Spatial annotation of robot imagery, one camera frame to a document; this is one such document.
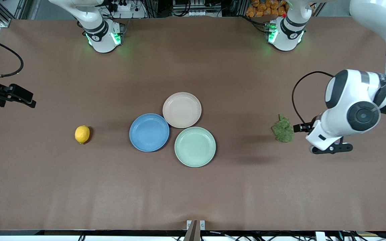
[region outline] plate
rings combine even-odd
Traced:
[[[158,114],[143,114],[130,126],[129,138],[140,151],[157,151],[168,141],[169,125]]]
[[[213,159],[215,150],[215,139],[204,128],[187,128],[175,140],[175,154],[186,166],[205,166]]]
[[[188,128],[200,118],[202,107],[196,96],[191,93],[175,93],[164,103],[164,118],[175,128]]]

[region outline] blue plate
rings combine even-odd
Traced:
[[[157,151],[169,138],[169,125],[158,114],[143,114],[130,126],[129,138],[140,151]]]

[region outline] orange snack bag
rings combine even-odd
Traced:
[[[267,8],[265,12],[263,12],[263,15],[270,15],[271,14],[271,8]]]
[[[267,9],[266,4],[261,3],[259,6],[257,6],[257,10],[260,12],[264,12]]]
[[[266,0],[266,7],[270,7],[271,9],[278,9],[279,2],[277,0]]]
[[[259,10],[256,10],[256,17],[261,17],[263,16],[263,12],[259,12]]]
[[[285,7],[282,6],[278,8],[278,16],[282,16],[285,13],[287,13],[285,12]]]
[[[251,5],[252,5],[253,7],[258,6],[259,4],[260,4],[260,0],[251,0]]]
[[[254,17],[254,15],[256,15],[256,8],[249,6],[247,8],[247,11],[245,12],[245,16],[252,18]]]

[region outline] green led light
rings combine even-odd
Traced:
[[[114,43],[116,44],[116,45],[119,45],[120,43],[121,43],[121,41],[120,41],[120,37],[118,36],[118,34],[117,33],[111,33],[111,37],[113,38],[113,40],[114,40]]]
[[[278,35],[278,29],[275,29],[275,31],[269,35],[269,42],[273,43],[277,35]]]
[[[87,37],[87,40],[89,40],[89,45],[92,46],[92,42],[90,41],[90,38],[89,36],[87,36],[87,34],[86,34],[86,37]]]
[[[300,43],[300,41],[302,41],[302,35],[303,35],[304,31],[302,31],[302,33],[300,34],[299,36],[299,40],[297,41],[297,43]]]

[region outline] green vegetable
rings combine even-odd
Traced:
[[[287,117],[279,114],[279,122],[272,126],[275,139],[279,142],[291,142],[294,136],[293,126]]]

